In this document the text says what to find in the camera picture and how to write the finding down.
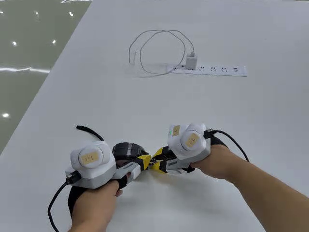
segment beige label sticker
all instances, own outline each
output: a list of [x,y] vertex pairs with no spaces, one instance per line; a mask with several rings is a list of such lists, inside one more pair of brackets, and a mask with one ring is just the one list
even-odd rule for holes
[[185,143],[188,147],[193,147],[194,144],[196,144],[198,141],[197,134],[192,133],[189,137],[188,141]]
[[86,164],[97,161],[98,160],[98,153],[96,151],[90,152],[90,153],[87,153],[85,155],[82,155],[81,158],[82,158],[83,165],[86,165]]
[[180,129],[180,125],[178,126],[174,126],[173,128],[173,137],[179,135],[179,129]]

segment power strip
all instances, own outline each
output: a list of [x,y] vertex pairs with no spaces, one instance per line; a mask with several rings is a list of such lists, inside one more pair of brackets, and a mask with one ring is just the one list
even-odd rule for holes
[[197,75],[248,76],[245,66],[198,65],[194,70],[186,69],[184,65],[175,69],[175,66],[176,65],[168,65],[167,72]]

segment white charger adapter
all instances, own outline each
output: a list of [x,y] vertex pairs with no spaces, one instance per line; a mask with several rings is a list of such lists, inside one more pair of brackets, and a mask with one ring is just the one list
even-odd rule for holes
[[187,59],[185,62],[186,69],[194,70],[197,67],[197,56],[194,52],[187,54]]

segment black strap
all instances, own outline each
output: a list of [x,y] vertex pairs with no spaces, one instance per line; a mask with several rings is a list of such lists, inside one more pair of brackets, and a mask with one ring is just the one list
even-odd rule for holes
[[187,173],[193,172],[195,170],[195,168],[191,167],[191,165],[189,165],[189,167],[187,168],[183,168],[184,171],[186,171]]
[[89,127],[85,127],[85,126],[76,126],[76,129],[80,130],[80,131],[85,131],[88,132],[94,136],[96,136],[98,139],[100,139],[101,141],[104,141],[104,139],[101,137],[101,135],[99,135],[98,133],[96,133],[94,130],[90,129]]
[[223,146],[227,147],[227,145],[225,145],[225,143],[223,143],[220,139],[218,139],[215,136],[211,137],[211,145],[223,145]]
[[[118,190],[123,189],[127,184],[127,176],[125,175],[124,177],[122,177],[121,179],[118,179],[116,181],[118,181],[118,184],[119,184]],[[72,217],[73,209],[74,209],[74,206],[75,206],[75,202],[87,190],[88,190],[87,188],[82,188],[82,187],[77,187],[77,186],[73,186],[71,188],[70,194],[69,194],[69,197],[68,197],[68,207],[69,207],[71,217]]]

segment white cable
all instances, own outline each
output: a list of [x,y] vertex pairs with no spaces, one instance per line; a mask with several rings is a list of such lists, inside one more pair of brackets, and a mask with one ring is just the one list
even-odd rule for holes
[[180,33],[190,44],[191,44],[191,47],[192,47],[192,53],[194,53],[194,46],[193,46],[193,43],[188,39],[188,37],[186,37],[181,31],[178,31],[178,30],[161,30],[161,29],[156,29],[156,30],[146,30],[144,32],[142,32],[141,34],[139,34],[135,39],[134,41],[132,42],[132,44],[130,45],[129,47],[129,63],[131,63],[131,58],[130,58],[130,54],[131,54],[131,48],[133,46],[133,44],[136,42],[136,40],[143,34],[145,33],[148,33],[148,32],[155,32],[155,34],[153,34],[143,45],[142,47],[140,48],[140,65],[142,67],[142,69],[146,72],[146,73],[150,73],[150,74],[154,74],[155,76],[161,76],[161,75],[165,75],[165,74],[168,74],[170,73],[171,71],[169,72],[165,72],[165,73],[155,73],[155,72],[151,72],[151,71],[148,71],[145,69],[143,63],[142,63],[142,50],[143,48],[145,47],[145,45],[155,36],[155,35],[158,35],[160,33],[170,33],[171,35],[173,35],[174,37],[176,37],[182,44],[183,44],[183,56],[181,58],[181,61],[174,67],[174,69],[176,69],[179,65],[181,65],[181,63],[183,62],[184,60],[184,57],[185,57],[185,52],[186,52],[186,46],[185,46],[185,43],[183,42],[183,40],[181,38],[179,38],[177,35],[175,35],[174,33],[172,32],[178,32]]

